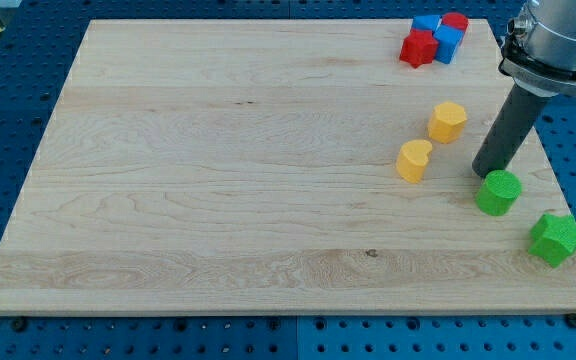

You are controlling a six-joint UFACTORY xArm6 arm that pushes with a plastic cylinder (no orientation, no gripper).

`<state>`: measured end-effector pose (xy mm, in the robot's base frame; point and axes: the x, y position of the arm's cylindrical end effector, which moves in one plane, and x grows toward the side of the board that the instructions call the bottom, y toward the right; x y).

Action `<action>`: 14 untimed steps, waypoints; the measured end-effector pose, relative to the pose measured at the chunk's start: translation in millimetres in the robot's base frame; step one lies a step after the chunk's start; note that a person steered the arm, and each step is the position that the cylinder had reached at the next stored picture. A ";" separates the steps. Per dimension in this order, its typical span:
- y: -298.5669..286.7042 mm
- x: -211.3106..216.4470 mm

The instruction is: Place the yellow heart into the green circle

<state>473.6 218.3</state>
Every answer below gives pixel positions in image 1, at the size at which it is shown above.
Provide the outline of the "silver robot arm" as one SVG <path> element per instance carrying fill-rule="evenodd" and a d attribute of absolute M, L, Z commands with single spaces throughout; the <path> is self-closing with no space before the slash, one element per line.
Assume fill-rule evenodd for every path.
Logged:
<path fill-rule="evenodd" d="M 528 0 L 507 24 L 499 70 L 540 97 L 576 98 L 576 0 Z"/>

